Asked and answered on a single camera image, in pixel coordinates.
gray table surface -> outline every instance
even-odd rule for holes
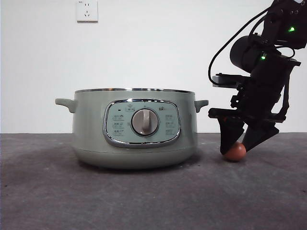
[[[230,163],[219,134],[187,161],[99,169],[70,134],[1,135],[2,230],[305,230],[307,133],[279,134]]]

egg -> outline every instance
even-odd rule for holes
[[[236,142],[224,157],[229,161],[240,161],[246,156],[246,148],[241,142]]]

button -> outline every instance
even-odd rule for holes
[[[174,122],[166,122],[165,126],[166,126],[166,128],[174,128],[175,124],[174,124]]]
[[[123,120],[124,120],[123,114],[113,116],[113,121],[123,121]]]
[[[174,117],[173,117],[173,115],[165,115],[165,120],[166,121],[173,121]]]
[[[123,136],[123,132],[124,132],[123,129],[114,130],[114,136],[116,136],[116,137]]]
[[[167,129],[165,131],[165,135],[169,136],[169,135],[173,135],[174,134],[174,131],[172,129]]]
[[[141,135],[147,136],[154,133],[159,125],[157,115],[150,109],[141,109],[132,117],[133,129]]]
[[[114,122],[113,128],[124,128],[123,122]]]

wall outlet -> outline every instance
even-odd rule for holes
[[[77,22],[79,23],[98,22],[97,0],[79,0],[77,2]]]

silver trim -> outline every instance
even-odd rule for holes
[[[88,89],[88,90],[77,90],[75,93],[79,92],[96,92],[96,91],[148,91],[148,92],[182,92],[182,93],[192,93],[195,94],[195,92],[192,91],[185,91],[185,90],[170,90],[170,89],[147,89],[147,88],[104,88],[104,89]]]
[[[119,140],[113,139],[108,134],[107,129],[106,129],[106,122],[107,122],[107,117],[108,117],[109,109],[115,103],[131,103],[131,102],[161,102],[161,103],[172,104],[177,109],[178,122],[179,122],[179,130],[176,133],[176,135],[173,138],[169,139],[169,140],[160,141],[160,142],[132,143],[132,142],[124,142],[124,141],[119,141]],[[175,140],[177,140],[179,135],[180,135],[180,132],[181,132],[181,122],[180,122],[179,110],[178,110],[176,104],[174,104],[171,101],[157,100],[157,99],[125,99],[125,100],[116,100],[116,101],[111,102],[107,106],[106,111],[105,111],[104,122],[103,122],[103,135],[105,136],[105,138],[106,138],[106,140],[107,140],[107,142],[109,144],[114,145],[116,147],[124,147],[124,148],[155,148],[155,147],[161,147],[161,146],[169,145],[169,144],[173,143]]]

